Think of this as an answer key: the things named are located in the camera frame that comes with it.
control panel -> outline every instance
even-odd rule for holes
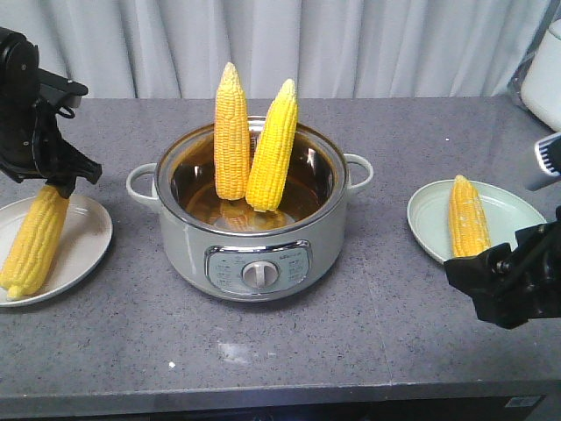
[[[213,246],[205,254],[207,279],[224,292],[243,296],[294,287],[309,271],[309,242],[278,246]]]

plate rim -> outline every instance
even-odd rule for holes
[[[503,194],[506,194],[507,196],[511,196],[513,197],[515,200],[520,201],[522,203],[524,203],[527,207],[529,207],[538,217],[540,217],[542,219],[542,224],[547,223],[547,220],[545,219],[545,217],[542,215],[542,213],[537,210],[534,206],[532,206],[530,203],[528,203],[526,200],[522,199],[521,197],[519,197],[518,195],[515,195],[514,193],[503,189],[501,187],[495,186],[493,184],[490,184],[488,182],[478,182],[476,180],[470,180],[470,182],[472,184],[474,184],[476,187],[477,186],[482,186],[485,188],[489,188],[489,189],[493,189],[493,190],[498,190]],[[436,185],[438,184],[453,184],[454,183],[454,179],[445,179],[445,180],[437,180],[435,182],[430,182],[428,184],[425,184],[424,186],[420,187],[419,189],[417,189],[413,195],[411,195],[411,197],[408,200],[407,203],[407,220],[408,220],[408,225],[409,225],[409,230],[413,233],[413,236],[415,237],[415,240],[417,241],[417,243],[419,244],[419,246],[421,246],[421,248],[430,256],[432,257],[434,260],[436,260],[438,263],[440,263],[441,265],[444,264],[444,262],[446,261],[446,259],[443,259],[439,254],[437,254],[437,252],[435,252],[434,250],[432,250],[430,247],[428,247],[424,241],[422,241],[422,239],[419,237],[419,234],[416,232],[416,230],[413,227],[413,224],[411,222],[412,216],[411,216],[411,212],[412,212],[412,206],[413,206],[413,202],[415,201],[415,199],[424,191],[427,189],[431,189],[434,188]]]
[[[20,199],[17,200],[16,202],[12,202],[12,203],[8,203],[5,206],[3,206],[2,208],[0,208],[0,215],[2,214],[2,212],[5,212],[6,210],[8,210],[11,207],[16,207],[21,205],[22,203],[25,202],[32,202],[33,200],[35,200],[37,196],[31,196],[31,197],[27,197],[24,199]],[[67,289],[70,289],[71,287],[73,287],[75,284],[77,284],[78,282],[82,281],[84,278],[86,278],[99,264],[99,262],[102,260],[103,256],[107,253],[110,243],[113,239],[113,221],[111,218],[111,215],[109,214],[109,212],[107,211],[107,209],[105,209],[105,207],[100,204],[99,202],[97,202],[97,200],[89,197],[89,196],[84,196],[84,195],[75,195],[73,194],[70,197],[70,203],[69,206],[73,206],[75,208],[80,207],[81,203],[86,203],[85,206],[87,207],[87,209],[89,210],[93,210],[93,212],[100,217],[99,219],[103,222],[103,236],[106,238],[104,244],[103,244],[103,251],[101,253],[99,253],[99,255],[97,256],[97,258],[95,260],[92,260],[89,263],[89,267],[83,271],[82,273],[80,273],[79,276],[77,276],[76,278],[74,278],[73,280],[70,280],[68,282],[65,282],[64,284],[60,285],[59,287],[49,290],[43,294],[39,294],[36,296],[29,296],[28,298],[24,298],[22,300],[16,300],[16,301],[0,301],[0,308],[12,308],[12,307],[23,307],[26,305],[31,305],[31,304],[35,304],[35,303],[41,303],[45,300],[48,300],[54,296],[57,296],[59,294],[61,294],[62,292],[66,291]]]

pot rim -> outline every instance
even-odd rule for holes
[[[265,123],[265,117],[263,116],[249,116],[248,122],[250,126],[250,130],[255,127],[260,127],[262,129]],[[326,200],[326,202],[315,212],[311,213],[307,217],[294,222],[290,225],[282,226],[281,228],[275,228],[272,230],[264,230],[264,231],[256,231],[256,232],[236,232],[236,231],[229,231],[221,228],[217,228],[214,225],[206,224],[205,222],[201,221],[190,215],[186,212],[182,207],[177,203],[174,199],[174,196],[171,192],[170,183],[163,179],[163,175],[166,174],[166,170],[169,169],[170,156],[173,153],[177,153],[177,150],[181,148],[183,144],[187,144],[191,139],[206,133],[206,132],[213,132],[214,131],[214,123],[210,123],[208,125],[201,126],[199,128],[194,129],[191,132],[188,132],[182,136],[180,136],[161,156],[156,166],[156,170],[154,172],[154,187],[156,189],[156,193],[160,202],[163,206],[176,218],[180,219],[187,225],[193,226],[194,228],[211,232],[213,234],[220,234],[225,235],[228,237],[234,238],[263,238],[263,237],[272,237],[279,234],[285,234],[287,232],[293,232],[299,230],[303,227],[309,226],[314,224],[319,219],[322,219],[329,215],[332,209],[334,209],[346,196],[347,194],[347,184],[349,181],[349,169],[344,157],[344,154],[341,152],[339,147],[330,139],[322,135],[320,132],[303,125],[301,123],[297,123],[296,131],[297,132],[304,132],[308,135],[312,135],[313,137],[320,139],[324,145],[318,145],[315,141],[312,141],[314,146],[318,146],[320,149],[324,150],[330,157],[337,159],[337,162],[334,162],[333,174],[334,174],[334,184],[333,184],[333,191],[330,193],[330,196]],[[337,164],[340,165],[340,169],[342,170],[342,174],[339,174],[337,171]]]

speckled stone countertop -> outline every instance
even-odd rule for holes
[[[264,115],[268,100],[250,102]],[[554,218],[561,184],[523,188],[516,157],[550,133],[507,97],[301,100],[300,121],[374,166],[348,208],[332,270],[271,303],[204,295],[171,267],[157,217],[124,188],[211,100],[85,99],[65,139],[103,164],[78,182],[111,214],[114,238],[86,279],[43,303],[0,309],[0,417],[201,410],[445,396],[548,394],[561,379],[561,320],[480,322],[471,299],[415,242],[406,206],[462,173]],[[41,183],[0,177],[0,205]]]

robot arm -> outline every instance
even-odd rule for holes
[[[529,190],[561,180],[561,133],[538,140],[519,168]],[[531,318],[561,318],[561,206],[557,221],[516,232],[508,243],[444,263],[448,283],[473,300],[477,316],[506,329]]]
[[[39,50],[0,27],[0,170],[15,182],[43,178],[69,197],[77,177],[96,183],[101,165],[68,144],[56,116],[73,118],[88,89],[39,68]]]

